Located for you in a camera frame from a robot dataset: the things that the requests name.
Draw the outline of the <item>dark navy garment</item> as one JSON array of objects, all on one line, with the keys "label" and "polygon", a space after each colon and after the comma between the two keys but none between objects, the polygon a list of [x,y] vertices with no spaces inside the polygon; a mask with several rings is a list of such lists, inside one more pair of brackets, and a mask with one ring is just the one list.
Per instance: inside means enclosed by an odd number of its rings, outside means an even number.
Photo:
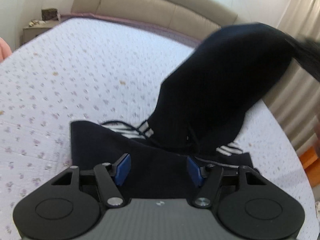
[{"label": "dark navy garment", "polygon": [[319,42],[297,40],[262,23],[230,25],[206,38],[161,84],[153,113],[139,126],[71,123],[72,163],[81,170],[131,157],[121,193],[132,198],[188,198],[188,156],[219,165],[251,165],[222,147],[239,134],[246,112],[296,60],[319,78]]}]

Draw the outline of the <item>orange box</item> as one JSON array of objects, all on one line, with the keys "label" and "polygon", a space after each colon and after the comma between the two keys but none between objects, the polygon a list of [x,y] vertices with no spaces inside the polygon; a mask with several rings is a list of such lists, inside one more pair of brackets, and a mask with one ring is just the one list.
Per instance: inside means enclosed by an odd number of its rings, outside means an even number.
[{"label": "orange box", "polygon": [[313,146],[299,156],[303,169],[307,175],[311,187],[316,187],[320,182],[320,161]]}]

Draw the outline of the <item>floral white bed sheet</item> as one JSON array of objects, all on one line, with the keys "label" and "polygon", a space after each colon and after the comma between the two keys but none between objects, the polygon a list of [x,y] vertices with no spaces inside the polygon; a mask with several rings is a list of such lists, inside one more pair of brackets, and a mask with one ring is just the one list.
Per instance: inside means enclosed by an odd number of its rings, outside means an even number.
[{"label": "floral white bed sheet", "polygon": [[1,239],[317,239],[311,187],[262,98],[223,153],[212,208],[188,198],[105,207],[93,169],[71,156],[71,123],[139,126],[162,82],[201,43],[150,27],[73,18],[1,63]]}]

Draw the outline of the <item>beige curtain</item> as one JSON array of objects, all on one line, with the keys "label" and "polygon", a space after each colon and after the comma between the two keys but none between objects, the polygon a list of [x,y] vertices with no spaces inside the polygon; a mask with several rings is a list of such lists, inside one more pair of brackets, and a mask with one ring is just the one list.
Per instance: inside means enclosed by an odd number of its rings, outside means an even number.
[{"label": "beige curtain", "polygon": [[[293,37],[319,40],[319,0],[291,0],[278,28]],[[264,97],[298,155],[308,150],[316,135],[319,83],[293,61],[274,88]]]}]

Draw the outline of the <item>pink folded duvet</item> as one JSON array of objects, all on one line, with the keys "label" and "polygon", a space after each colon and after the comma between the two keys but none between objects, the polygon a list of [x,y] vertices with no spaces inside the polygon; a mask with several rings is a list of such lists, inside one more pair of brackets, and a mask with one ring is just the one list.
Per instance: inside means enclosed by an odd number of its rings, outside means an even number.
[{"label": "pink folded duvet", "polygon": [[7,57],[12,54],[10,46],[0,38],[0,62],[3,62]]}]

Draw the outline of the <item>grey bedside table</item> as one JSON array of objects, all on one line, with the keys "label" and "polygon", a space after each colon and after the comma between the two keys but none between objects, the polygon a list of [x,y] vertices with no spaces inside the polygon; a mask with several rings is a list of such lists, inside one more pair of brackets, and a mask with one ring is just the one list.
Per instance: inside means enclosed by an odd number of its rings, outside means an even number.
[{"label": "grey bedside table", "polygon": [[46,22],[42,22],[40,24],[33,25],[31,27],[28,26],[28,27],[23,28],[21,45],[28,43],[29,41],[36,38],[37,36],[54,28],[58,24],[60,24],[59,21],[46,21]]}]

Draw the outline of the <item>brown patterned pouch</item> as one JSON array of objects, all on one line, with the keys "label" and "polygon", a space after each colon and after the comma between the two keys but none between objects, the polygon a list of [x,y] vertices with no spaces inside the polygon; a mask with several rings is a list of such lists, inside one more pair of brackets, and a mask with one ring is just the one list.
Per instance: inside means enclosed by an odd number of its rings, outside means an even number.
[{"label": "brown patterned pouch", "polygon": [[41,18],[43,21],[58,21],[58,10],[56,8],[47,8],[41,10]]}]

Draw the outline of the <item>beige padded headboard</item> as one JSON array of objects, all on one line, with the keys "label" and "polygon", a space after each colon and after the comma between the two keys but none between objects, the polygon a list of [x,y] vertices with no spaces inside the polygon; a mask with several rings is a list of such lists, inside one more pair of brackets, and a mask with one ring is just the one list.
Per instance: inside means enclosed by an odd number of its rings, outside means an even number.
[{"label": "beige padded headboard", "polygon": [[177,24],[174,14],[190,13],[218,26],[234,24],[237,13],[216,0],[74,0],[72,13],[111,16],[165,28]]}]

